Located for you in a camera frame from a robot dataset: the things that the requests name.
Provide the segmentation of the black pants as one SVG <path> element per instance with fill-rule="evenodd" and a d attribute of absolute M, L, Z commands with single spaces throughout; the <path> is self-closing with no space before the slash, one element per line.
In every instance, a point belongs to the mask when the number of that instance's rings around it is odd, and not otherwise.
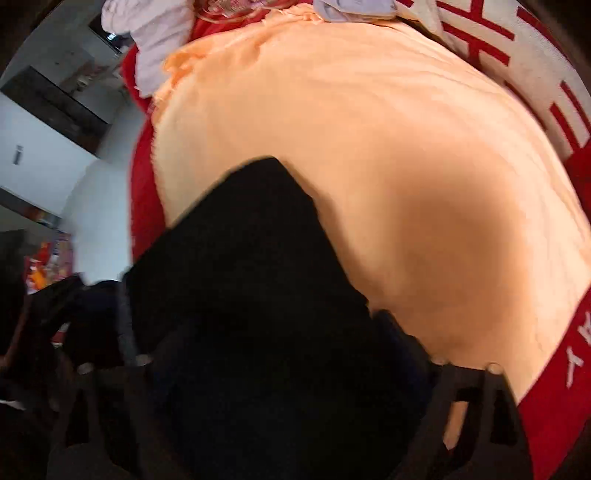
<path fill-rule="evenodd" d="M 51 479 L 434 479 L 435 369 L 349 282 L 273 158 L 118 282 L 59 285 L 72 401 Z"/>

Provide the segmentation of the pile of light clothes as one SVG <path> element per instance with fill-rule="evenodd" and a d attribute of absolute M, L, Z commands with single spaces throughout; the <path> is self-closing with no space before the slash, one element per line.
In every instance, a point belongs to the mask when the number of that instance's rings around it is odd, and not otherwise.
<path fill-rule="evenodd" d="M 290 1 L 106 1 L 103 30 L 128 34 L 136 48 L 133 80 L 138 96 L 146 99 L 166 80 L 162 64 L 190 41 L 195 22 L 207 25 L 240 22 Z"/>

